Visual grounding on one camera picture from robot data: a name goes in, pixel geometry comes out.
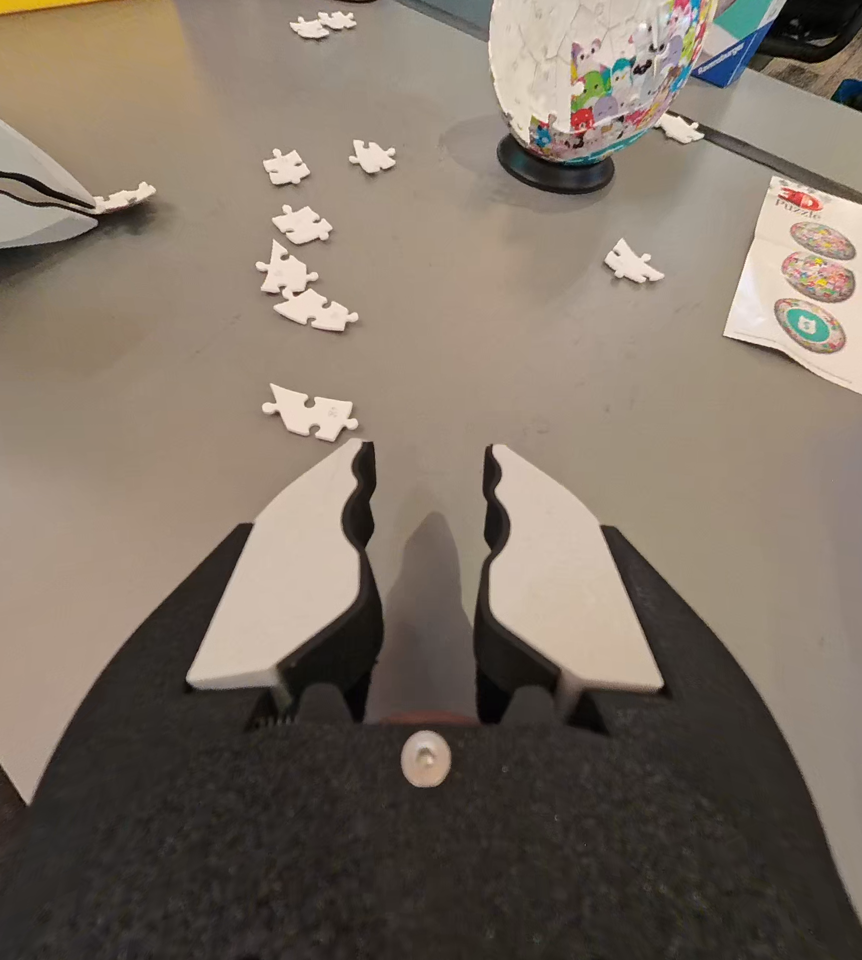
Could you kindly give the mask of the black ball stand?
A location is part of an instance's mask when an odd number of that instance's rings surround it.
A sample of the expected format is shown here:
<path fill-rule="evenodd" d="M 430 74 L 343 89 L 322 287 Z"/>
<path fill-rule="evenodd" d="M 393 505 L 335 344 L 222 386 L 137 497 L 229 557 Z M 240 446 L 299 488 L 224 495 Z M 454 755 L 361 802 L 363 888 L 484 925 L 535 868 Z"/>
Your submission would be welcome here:
<path fill-rule="evenodd" d="M 496 150 L 500 166 L 515 180 L 563 196 L 585 196 L 605 189 L 615 175 L 611 158 L 577 165 L 551 161 L 525 149 L 511 134 Z"/>

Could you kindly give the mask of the teal puzzle box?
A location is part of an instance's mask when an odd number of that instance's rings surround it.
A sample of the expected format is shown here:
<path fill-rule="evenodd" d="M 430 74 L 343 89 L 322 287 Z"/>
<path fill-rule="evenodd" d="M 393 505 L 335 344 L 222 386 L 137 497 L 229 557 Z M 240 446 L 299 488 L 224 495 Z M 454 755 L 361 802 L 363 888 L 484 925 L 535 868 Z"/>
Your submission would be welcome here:
<path fill-rule="evenodd" d="M 692 70 L 695 78 L 725 89 L 736 83 L 784 9 L 785 1 L 717 1 Z"/>

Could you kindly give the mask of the puzzle instruction leaflet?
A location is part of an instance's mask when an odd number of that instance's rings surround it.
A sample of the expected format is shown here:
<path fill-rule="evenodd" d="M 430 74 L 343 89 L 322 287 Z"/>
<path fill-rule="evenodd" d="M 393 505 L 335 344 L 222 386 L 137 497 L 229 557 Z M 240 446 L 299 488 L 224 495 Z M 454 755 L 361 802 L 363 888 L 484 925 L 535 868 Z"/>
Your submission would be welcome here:
<path fill-rule="evenodd" d="M 862 395 L 862 204 L 773 175 L 724 334 Z"/>

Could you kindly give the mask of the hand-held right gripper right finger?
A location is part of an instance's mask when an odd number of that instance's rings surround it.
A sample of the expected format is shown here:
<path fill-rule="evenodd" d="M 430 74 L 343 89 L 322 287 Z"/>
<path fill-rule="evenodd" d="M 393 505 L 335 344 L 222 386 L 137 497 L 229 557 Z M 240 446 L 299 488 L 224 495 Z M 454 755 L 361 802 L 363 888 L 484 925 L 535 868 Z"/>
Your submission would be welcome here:
<path fill-rule="evenodd" d="M 475 659 L 505 695 L 605 690 L 657 694 L 665 682 L 601 523 L 508 445 L 485 450 L 488 553 Z"/>

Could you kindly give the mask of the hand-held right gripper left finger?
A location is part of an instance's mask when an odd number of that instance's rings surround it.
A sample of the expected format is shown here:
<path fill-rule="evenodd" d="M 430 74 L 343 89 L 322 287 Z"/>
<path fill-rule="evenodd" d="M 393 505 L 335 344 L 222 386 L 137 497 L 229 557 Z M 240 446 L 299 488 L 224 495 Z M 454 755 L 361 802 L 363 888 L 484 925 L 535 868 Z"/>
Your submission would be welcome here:
<path fill-rule="evenodd" d="M 257 515 L 188 670 L 195 690 L 358 687 L 384 638 L 366 554 L 374 444 L 351 439 Z"/>

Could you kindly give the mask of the colourful puzzle ball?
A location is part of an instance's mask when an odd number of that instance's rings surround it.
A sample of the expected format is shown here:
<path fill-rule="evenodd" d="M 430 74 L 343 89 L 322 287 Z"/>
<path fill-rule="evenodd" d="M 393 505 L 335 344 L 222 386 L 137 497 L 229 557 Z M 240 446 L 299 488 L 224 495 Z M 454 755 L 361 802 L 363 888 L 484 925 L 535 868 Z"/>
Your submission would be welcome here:
<path fill-rule="evenodd" d="M 558 166 L 639 140 L 698 64 L 715 1 L 494 1 L 489 71 L 512 142 Z"/>

